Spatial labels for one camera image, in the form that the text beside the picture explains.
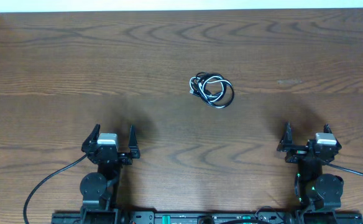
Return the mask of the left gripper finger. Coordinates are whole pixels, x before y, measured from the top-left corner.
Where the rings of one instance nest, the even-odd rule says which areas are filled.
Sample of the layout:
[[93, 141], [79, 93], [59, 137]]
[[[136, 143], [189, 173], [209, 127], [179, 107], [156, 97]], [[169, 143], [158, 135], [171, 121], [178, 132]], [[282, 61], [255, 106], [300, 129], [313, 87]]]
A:
[[99, 124], [96, 124], [89, 136], [83, 141], [81, 145], [82, 152], [89, 152], [91, 145], [97, 143], [100, 127]]
[[137, 138], [136, 138], [136, 129], [134, 126], [131, 126], [131, 129], [130, 129], [128, 147], [130, 150], [131, 157], [133, 159], [139, 159], [140, 150], [138, 147]]

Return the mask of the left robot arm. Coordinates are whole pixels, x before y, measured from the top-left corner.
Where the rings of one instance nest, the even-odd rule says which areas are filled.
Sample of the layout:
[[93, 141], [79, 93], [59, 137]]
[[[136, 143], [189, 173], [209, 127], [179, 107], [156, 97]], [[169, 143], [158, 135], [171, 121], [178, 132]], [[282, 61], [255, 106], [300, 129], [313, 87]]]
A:
[[136, 129], [130, 128], [128, 152], [118, 151], [117, 134], [99, 130], [100, 125], [96, 124], [81, 146], [81, 151], [98, 169], [80, 182], [83, 196], [80, 223], [131, 223], [129, 212], [117, 206], [116, 199], [122, 168], [140, 157]]

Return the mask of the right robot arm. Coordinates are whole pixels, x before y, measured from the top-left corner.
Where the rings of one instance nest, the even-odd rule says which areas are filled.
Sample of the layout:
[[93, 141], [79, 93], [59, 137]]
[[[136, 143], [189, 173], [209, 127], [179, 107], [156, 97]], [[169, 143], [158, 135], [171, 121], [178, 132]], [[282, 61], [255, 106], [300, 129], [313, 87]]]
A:
[[301, 208], [292, 215], [296, 223], [338, 222], [335, 209], [341, 206], [344, 181], [339, 176], [323, 173], [323, 166], [332, 162], [341, 148], [327, 124], [323, 132], [299, 146], [293, 141], [290, 123], [285, 123], [277, 151], [286, 153], [286, 163], [298, 166], [294, 191]]

